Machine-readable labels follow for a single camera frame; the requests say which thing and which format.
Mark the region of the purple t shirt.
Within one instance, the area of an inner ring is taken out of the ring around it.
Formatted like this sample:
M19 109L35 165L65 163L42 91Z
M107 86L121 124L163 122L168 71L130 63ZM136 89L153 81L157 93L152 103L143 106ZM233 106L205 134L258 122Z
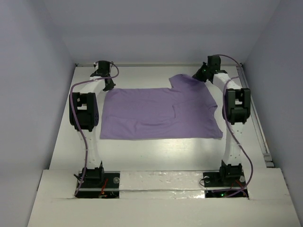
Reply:
M169 78L170 88L116 88L106 94L101 139L221 139L218 107L204 82L186 74Z

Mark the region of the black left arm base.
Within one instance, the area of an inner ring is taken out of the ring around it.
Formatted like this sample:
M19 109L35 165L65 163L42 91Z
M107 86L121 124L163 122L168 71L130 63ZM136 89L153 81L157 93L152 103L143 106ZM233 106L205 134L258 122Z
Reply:
M76 198L119 199L120 172L105 172L104 181L86 180L82 183Z

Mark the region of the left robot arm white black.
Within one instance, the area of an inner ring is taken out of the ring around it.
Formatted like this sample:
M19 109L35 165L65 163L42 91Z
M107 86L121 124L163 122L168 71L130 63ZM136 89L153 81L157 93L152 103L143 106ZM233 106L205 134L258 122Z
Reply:
M79 183L91 183L95 187L105 181L104 168L98 153L96 127L99 123L97 96L112 90L116 85L111 76L113 62L97 61L95 71L86 81L71 86L69 94L69 120L74 126L85 153L84 168L77 179Z

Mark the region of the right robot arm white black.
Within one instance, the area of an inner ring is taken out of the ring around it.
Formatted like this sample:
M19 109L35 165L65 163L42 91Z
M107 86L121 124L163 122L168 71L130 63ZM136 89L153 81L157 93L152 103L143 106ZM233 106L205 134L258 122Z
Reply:
M239 137L244 124L250 117L250 89L234 82L228 73L221 70L221 54L210 55L207 62L194 74L193 78L219 88L223 94L222 115L225 120L225 153L218 172L203 173L205 187L231 187L242 176L241 143Z

